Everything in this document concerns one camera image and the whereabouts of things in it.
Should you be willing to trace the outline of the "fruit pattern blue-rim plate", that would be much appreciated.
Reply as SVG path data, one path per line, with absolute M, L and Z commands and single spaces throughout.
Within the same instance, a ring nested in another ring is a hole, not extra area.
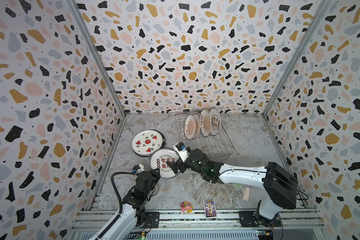
M 132 140 L 132 150 L 138 156 L 149 157 L 153 154 L 150 149 L 150 131 L 151 130 L 142 131 Z

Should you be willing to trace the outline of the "red pattern white plate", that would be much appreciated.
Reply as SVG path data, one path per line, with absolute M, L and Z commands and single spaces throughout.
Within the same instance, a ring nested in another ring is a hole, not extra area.
M 216 108 L 211 108 L 210 111 L 211 117 L 211 136 L 216 136 L 221 129 L 221 116 L 219 111 Z

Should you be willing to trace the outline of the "dark rimmed cream plate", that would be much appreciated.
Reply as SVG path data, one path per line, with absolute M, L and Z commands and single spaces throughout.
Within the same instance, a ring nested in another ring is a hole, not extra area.
M 151 134 L 150 149 L 151 149 L 151 152 L 153 153 L 165 146 L 166 139 L 165 139 L 164 135 L 159 131 L 151 130 L 150 134 Z

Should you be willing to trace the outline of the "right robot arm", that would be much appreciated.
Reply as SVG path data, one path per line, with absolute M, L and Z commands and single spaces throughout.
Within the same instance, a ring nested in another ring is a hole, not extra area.
M 294 210 L 297 205 L 298 180 L 283 167 L 269 162 L 265 167 L 247 168 L 210 160 L 201 150 L 189 147 L 174 147 L 179 155 L 176 161 L 167 161 L 172 171 L 184 173 L 191 170 L 211 184 L 242 184 L 266 191 L 265 200 L 260 200 L 253 215 L 245 226 L 255 224 L 271 226 L 282 210 Z

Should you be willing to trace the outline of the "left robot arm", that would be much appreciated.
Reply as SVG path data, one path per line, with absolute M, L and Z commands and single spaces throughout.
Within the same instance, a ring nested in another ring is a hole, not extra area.
M 124 198 L 117 189 L 115 176 L 136 175 L 135 185 Z M 159 170 L 133 170 L 116 172 L 111 175 L 111 183 L 119 202 L 119 211 L 92 237 L 93 240 L 123 240 L 135 227 L 146 225 L 146 203 L 151 199 L 161 176 Z

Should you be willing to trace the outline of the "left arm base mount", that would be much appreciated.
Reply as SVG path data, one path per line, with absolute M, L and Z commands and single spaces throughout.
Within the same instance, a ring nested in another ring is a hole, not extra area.
M 157 229 L 159 227 L 160 212 L 141 212 L 137 214 L 135 228 Z

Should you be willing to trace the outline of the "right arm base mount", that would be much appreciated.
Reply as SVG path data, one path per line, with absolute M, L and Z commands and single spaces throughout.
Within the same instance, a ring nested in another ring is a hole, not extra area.
M 241 227 L 247 228 L 255 228 L 255 227 L 281 227 L 281 221 L 279 217 L 274 217 L 273 219 L 269 220 L 262 217 L 256 211 L 240 211 L 239 212 L 239 221 Z

